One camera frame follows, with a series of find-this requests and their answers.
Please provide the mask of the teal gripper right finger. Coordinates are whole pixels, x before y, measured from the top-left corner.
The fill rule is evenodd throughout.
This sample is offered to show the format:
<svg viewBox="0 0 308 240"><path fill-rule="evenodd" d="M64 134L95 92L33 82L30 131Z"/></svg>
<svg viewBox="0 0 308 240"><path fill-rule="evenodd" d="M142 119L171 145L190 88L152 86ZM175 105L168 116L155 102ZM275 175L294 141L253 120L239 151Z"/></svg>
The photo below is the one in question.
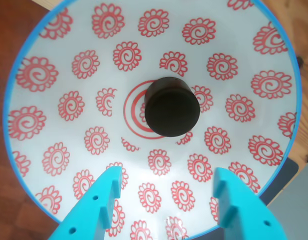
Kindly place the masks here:
<svg viewBox="0 0 308 240"><path fill-rule="evenodd" d="M226 240L286 240L279 221L237 175L218 167L213 196L218 199L218 225Z"/></svg>

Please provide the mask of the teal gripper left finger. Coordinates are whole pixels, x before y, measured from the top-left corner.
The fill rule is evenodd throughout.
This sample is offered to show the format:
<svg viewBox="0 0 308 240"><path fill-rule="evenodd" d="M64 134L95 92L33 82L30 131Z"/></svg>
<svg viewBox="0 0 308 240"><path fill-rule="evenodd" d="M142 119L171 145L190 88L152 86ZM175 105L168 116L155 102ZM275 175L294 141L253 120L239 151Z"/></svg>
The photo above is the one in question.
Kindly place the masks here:
<svg viewBox="0 0 308 240"><path fill-rule="evenodd" d="M49 237L50 240L103 240L121 197L122 167L105 170Z"/></svg>

